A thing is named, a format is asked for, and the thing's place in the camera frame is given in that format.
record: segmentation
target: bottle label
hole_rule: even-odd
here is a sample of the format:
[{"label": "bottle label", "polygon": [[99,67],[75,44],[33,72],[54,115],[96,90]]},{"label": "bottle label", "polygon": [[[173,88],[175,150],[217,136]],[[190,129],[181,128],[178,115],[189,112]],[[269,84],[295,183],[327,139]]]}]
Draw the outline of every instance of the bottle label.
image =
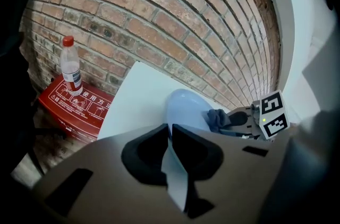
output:
[{"label": "bottle label", "polygon": [[71,74],[63,72],[63,77],[66,82],[67,89],[70,91],[77,91],[81,87],[80,69]]}]

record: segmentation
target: black cutout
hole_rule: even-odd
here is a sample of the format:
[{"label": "black cutout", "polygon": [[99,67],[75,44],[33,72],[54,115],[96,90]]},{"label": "black cutout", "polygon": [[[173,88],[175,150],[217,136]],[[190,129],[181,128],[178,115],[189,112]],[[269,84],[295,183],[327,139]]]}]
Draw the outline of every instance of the black cutout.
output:
[{"label": "black cutout", "polygon": [[248,121],[248,115],[243,111],[237,111],[229,115],[229,119],[230,119],[231,124],[227,125],[225,128],[229,128],[230,126],[244,125]]},{"label": "black cutout", "polygon": [[[144,184],[167,186],[166,175],[161,171],[162,159],[168,147],[168,126],[162,126],[128,142],[122,151],[122,162],[128,172]],[[172,147],[188,173],[188,193],[184,213],[196,218],[214,208],[201,199],[195,180],[210,179],[223,162],[222,149],[178,125],[173,125]]]},{"label": "black cutout", "polygon": [[184,212],[191,219],[199,217],[206,212],[213,209],[215,206],[205,199],[200,199],[198,197],[197,190],[195,188],[194,181],[188,179],[188,195],[185,201]]},{"label": "black cutout", "polygon": [[222,149],[196,134],[174,124],[172,147],[193,180],[210,179],[223,162]]},{"label": "black cutout", "polygon": [[249,153],[252,153],[252,154],[262,156],[262,157],[265,157],[268,153],[268,150],[254,148],[254,147],[250,147],[250,146],[247,146],[247,147],[243,148],[242,150],[245,151],[245,152],[249,152]]},{"label": "black cutout", "polygon": [[92,174],[93,172],[88,169],[76,169],[45,199],[45,203],[58,214],[66,217]]},{"label": "black cutout", "polygon": [[168,126],[163,124],[128,142],[122,151],[122,163],[140,183],[166,186],[161,166],[167,147]]}]

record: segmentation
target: plastic water bottle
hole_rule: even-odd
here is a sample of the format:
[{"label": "plastic water bottle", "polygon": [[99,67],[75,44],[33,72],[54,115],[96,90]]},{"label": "plastic water bottle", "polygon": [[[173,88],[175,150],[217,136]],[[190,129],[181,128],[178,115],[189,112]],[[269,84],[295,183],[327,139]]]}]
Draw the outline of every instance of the plastic water bottle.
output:
[{"label": "plastic water bottle", "polygon": [[74,46],[73,36],[66,36],[63,39],[60,67],[68,92],[73,96],[81,94],[83,85],[81,84],[79,57]]}]

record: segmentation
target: gray fabric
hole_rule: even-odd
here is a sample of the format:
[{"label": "gray fabric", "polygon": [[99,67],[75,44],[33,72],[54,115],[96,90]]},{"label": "gray fabric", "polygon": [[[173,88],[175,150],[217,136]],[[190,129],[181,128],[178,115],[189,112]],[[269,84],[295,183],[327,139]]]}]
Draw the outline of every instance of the gray fabric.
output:
[{"label": "gray fabric", "polygon": [[220,128],[231,124],[229,116],[222,109],[208,111],[208,118],[209,128],[214,133],[220,133]]}]

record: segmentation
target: red box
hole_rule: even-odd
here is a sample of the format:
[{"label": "red box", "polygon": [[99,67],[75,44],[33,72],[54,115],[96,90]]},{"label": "red box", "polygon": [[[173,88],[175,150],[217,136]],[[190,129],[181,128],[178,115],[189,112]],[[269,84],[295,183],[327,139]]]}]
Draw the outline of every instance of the red box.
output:
[{"label": "red box", "polygon": [[84,81],[82,85],[82,93],[72,96],[60,75],[41,93],[39,102],[49,110],[69,136],[90,143],[97,139],[114,97]]}]

